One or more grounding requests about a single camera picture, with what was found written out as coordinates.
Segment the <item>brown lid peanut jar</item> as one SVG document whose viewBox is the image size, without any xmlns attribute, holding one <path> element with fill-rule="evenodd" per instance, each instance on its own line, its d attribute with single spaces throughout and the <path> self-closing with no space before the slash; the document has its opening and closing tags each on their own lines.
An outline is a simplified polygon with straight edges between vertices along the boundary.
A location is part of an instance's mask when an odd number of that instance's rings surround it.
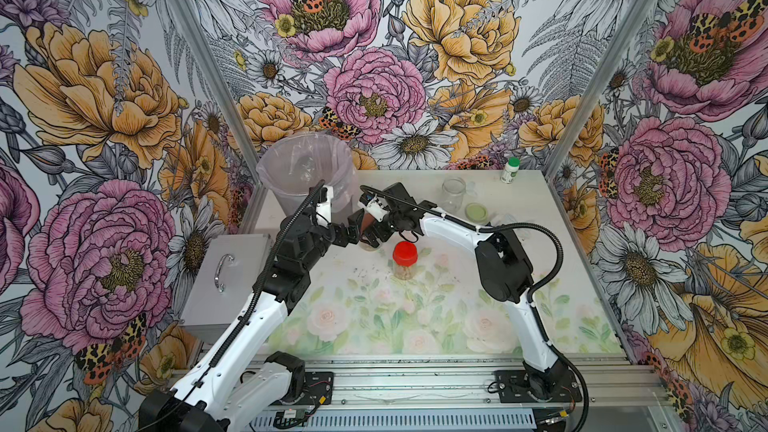
<svg viewBox="0 0 768 432">
<path fill-rule="evenodd" d="M 380 246 L 379 239 L 376 234 L 376 222 L 370 215 L 367 215 L 363 211 L 362 218 L 359 223 L 359 240 L 360 243 L 371 250 L 376 250 Z"/>
</svg>

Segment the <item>green lid peanut jar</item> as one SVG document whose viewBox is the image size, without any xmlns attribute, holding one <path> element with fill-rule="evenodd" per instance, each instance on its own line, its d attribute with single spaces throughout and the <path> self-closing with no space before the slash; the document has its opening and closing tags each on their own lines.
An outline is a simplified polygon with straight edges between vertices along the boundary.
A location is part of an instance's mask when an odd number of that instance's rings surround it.
<svg viewBox="0 0 768 432">
<path fill-rule="evenodd" d="M 442 183 L 441 207 L 448 213 L 460 210 L 466 194 L 466 183 L 460 177 L 449 177 Z"/>
</svg>

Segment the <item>mesh bin with pink bag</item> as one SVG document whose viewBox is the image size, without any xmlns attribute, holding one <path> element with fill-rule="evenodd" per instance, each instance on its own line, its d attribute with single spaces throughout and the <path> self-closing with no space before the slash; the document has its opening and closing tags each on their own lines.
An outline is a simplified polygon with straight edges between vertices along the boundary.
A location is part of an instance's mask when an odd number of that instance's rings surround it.
<svg viewBox="0 0 768 432">
<path fill-rule="evenodd" d="M 287 216 L 321 180 L 333 188 L 329 217 L 335 222 L 352 214 L 359 197 L 352 150 L 332 135 L 311 132 L 279 140 L 259 159 L 257 174 Z"/>
</svg>

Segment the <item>light green jar lid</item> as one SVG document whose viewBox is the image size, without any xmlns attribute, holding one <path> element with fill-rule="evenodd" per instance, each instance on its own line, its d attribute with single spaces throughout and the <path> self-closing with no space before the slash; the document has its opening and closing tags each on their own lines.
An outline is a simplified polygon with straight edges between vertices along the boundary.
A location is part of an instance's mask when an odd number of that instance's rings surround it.
<svg viewBox="0 0 768 432">
<path fill-rule="evenodd" d="M 476 224 L 485 224 L 489 220 L 489 213 L 487 208 L 484 205 L 476 202 L 472 202 L 466 205 L 465 215 L 470 221 Z"/>
</svg>

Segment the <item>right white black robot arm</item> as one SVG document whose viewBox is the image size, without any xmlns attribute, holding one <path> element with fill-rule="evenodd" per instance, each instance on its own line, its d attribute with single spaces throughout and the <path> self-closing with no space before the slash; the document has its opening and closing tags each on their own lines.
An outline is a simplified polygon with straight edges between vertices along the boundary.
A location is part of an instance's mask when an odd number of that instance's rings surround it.
<svg viewBox="0 0 768 432">
<path fill-rule="evenodd" d="M 538 401 L 551 400 L 566 381 L 569 366 L 547 334 L 534 294 L 554 279 L 563 265 L 563 247 L 557 236 L 528 222 L 473 225 L 430 201 L 416 202 L 401 183 L 383 191 L 363 185 L 360 205 L 375 221 L 366 230 L 369 242 L 382 242 L 386 231 L 410 232 L 416 237 L 442 239 L 474 254 L 483 290 L 505 306 L 519 339 L 527 393 Z M 534 280 L 532 261 L 516 235 L 523 229 L 543 234 L 554 247 L 552 269 L 539 281 Z"/>
</svg>

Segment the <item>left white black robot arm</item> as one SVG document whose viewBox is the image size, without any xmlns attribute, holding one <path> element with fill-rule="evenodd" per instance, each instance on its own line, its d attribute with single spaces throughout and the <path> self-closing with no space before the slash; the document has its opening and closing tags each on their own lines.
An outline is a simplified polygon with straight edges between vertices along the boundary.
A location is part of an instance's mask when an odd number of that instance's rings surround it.
<svg viewBox="0 0 768 432">
<path fill-rule="evenodd" d="M 359 243 L 363 221 L 363 211 L 344 224 L 322 223 L 313 212 L 284 219 L 243 309 L 170 391 L 144 399 L 139 430 L 241 431 L 273 403 L 296 401 L 305 363 L 291 354 L 275 352 L 254 375 L 243 375 L 307 291 L 311 269 L 331 246 Z"/>
</svg>

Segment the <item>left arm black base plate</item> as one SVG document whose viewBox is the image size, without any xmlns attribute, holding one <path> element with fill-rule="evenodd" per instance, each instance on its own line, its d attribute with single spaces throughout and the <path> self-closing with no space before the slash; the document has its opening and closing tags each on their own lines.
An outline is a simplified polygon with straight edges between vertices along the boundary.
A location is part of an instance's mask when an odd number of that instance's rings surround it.
<svg viewBox="0 0 768 432">
<path fill-rule="evenodd" d="M 303 388 L 294 400 L 280 399 L 275 405 L 281 406 L 323 406 L 332 403 L 335 374 L 330 371 L 306 372 Z"/>
</svg>

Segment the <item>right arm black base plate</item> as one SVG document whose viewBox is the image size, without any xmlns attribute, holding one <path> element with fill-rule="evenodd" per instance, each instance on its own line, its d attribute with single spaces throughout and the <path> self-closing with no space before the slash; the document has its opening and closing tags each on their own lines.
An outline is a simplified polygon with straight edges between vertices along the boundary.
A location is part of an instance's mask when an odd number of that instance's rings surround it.
<svg viewBox="0 0 768 432">
<path fill-rule="evenodd" d="M 552 375 L 526 370 L 496 370 L 494 382 L 502 403 L 565 404 L 583 401 L 580 385 L 571 371 Z"/>
</svg>

